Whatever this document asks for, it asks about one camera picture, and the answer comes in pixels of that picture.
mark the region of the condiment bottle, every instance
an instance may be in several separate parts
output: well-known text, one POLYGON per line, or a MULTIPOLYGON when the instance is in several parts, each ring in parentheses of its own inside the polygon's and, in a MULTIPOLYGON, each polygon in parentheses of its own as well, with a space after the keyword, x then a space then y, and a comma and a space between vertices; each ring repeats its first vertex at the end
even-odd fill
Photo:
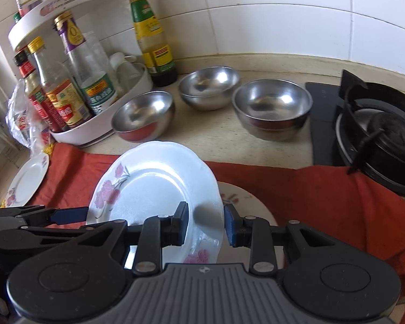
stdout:
POLYGON ((28 45, 35 56, 40 82, 46 95, 70 128, 75 128, 93 115, 85 105, 64 66, 51 62, 45 55, 45 44, 40 36, 28 45))
POLYGON ((25 52, 23 50, 18 52, 14 57, 14 61, 24 78, 25 94, 40 117, 48 124, 50 130, 55 133, 69 130, 69 127, 43 91, 39 73, 29 62, 25 52))
POLYGON ((158 19, 147 0, 129 0, 136 39, 144 63, 155 86, 167 86, 177 80, 170 47, 158 19))
POLYGON ((101 113, 118 99, 113 83, 85 41, 72 13, 66 11, 54 22, 75 71, 78 86, 89 99, 93 112, 101 113))
MULTIPOLYGON (((19 12, 16 12, 16 13, 13 15, 13 18, 14 18, 15 24, 17 24, 17 23, 20 21, 20 19, 21 19, 21 15, 19 14, 19 12)), ((20 46, 20 47, 18 47, 16 50, 17 50, 17 51, 24 50, 24 52, 25 52, 25 54, 27 55, 27 58, 28 58, 28 60, 30 61, 31 65, 32 65, 36 70, 38 69, 38 65, 36 64, 36 60, 35 60, 35 58, 33 57, 33 55, 30 53, 30 51, 29 51, 27 45, 20 46)))

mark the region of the gold bottle cap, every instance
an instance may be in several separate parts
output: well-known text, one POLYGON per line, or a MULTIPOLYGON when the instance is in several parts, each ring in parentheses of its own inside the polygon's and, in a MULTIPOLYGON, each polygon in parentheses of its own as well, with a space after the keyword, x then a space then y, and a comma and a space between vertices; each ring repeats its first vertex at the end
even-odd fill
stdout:
POLYGON ((45 45, 45 43, 43 42, 42 38, 40 36, 38 36, 31 43, 29 43, 27 45, 27 47, 31 53, 35 53, 37 50, 39 50, 44 45, 45 45))
POLYGON ((56 19, 54 19, 54 23, 57 24, 58 22, 62 21, 63 19, 67 19, 72 17, 72 12, 71 11, 65 11, 61 15, 58 15, 56 19))

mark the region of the orange towel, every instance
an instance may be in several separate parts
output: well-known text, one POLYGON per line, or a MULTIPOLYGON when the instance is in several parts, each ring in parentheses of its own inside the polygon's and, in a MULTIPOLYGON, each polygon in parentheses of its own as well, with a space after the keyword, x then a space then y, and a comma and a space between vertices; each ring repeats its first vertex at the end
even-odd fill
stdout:
MULTIPOLYGON (((89 205, 97 182, 118 158, 56 144, 40 189, 30 201, 48 207, 89 205)), ((405 295, 405 201, 345 167, 302 169, 206 162, 218 181, 259 198, 279 225, 300 220, 391 264, 405 295)))

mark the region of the ceramic plate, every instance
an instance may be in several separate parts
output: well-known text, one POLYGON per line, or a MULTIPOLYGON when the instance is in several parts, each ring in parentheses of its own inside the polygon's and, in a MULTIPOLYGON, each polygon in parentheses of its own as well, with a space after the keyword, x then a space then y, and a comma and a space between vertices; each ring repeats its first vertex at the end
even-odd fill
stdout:
MULTIPOLYGON (((150 141, 120 156, 100 179, 87 224, 124 219, 142 224, 154 215, 173 215, 189 204, 184 245, 163 248, 165 263, 214 263, 223 237, 224 213, 216 178, 198 156, 177 143, 150 141)), ((132 268, 136 246, 125 267, 132 268)))
POLYGON ((24 206, 31 199, 45 177, 49 163, 50 157, 42 152, 21 167, 6 194, 6 207, 24 206))
MULTIPOLYGON (((251 193, 235 185, 218 182, 219 192, 223 203, 232 203, 241 217, 254 215, 269 221, 270 225, 277 225, 273 215, 267 207, 251 193)), ((283 268, 284 254, 282 246, 275 246, 278 268, 283 268)), ((251 250, 249 248, 232 248, 228 244, 225 234, 221 250, 218 255, 218 263, 243 263, 245 268, 249 268, 249 257, 251 250)))

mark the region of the stainless steel bowl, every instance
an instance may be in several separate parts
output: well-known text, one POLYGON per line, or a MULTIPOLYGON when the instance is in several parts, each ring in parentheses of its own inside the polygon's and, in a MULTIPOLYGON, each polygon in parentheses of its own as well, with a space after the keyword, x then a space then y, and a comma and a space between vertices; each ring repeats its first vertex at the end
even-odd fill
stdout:
POLYGON ((229 67, 210 67, 186 75, 178 88, 189 106, 213 111, 231 103, 231 96, 240 84, 238 71, 229 67))
POLYGON ((124 140, 143 143, 160 136, 175 113, 169 92, 146 92, 124 104, 111 120, 114 131, 124 140))
POLYGON ((312 108, 312 96, 286 80, 259 79, 240 86, 232 103, 250 134, 263 140, 283 141, 304 126, 312 108))

